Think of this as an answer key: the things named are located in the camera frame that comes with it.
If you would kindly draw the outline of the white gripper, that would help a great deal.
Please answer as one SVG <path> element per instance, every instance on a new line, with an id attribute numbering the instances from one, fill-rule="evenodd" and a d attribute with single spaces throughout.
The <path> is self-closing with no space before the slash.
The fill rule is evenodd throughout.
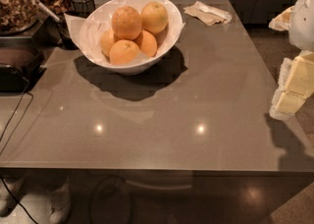
<path id="1" fill-rule="evenodd" d="M 285 121 L 314 93 L 314 0 L 297 0 L 294 7 L 278 14 L 269 28 L 288 30 L 289 42 L 302 50 L 293 60 L 284 59 L 269 110 L 272 118 Z"/>

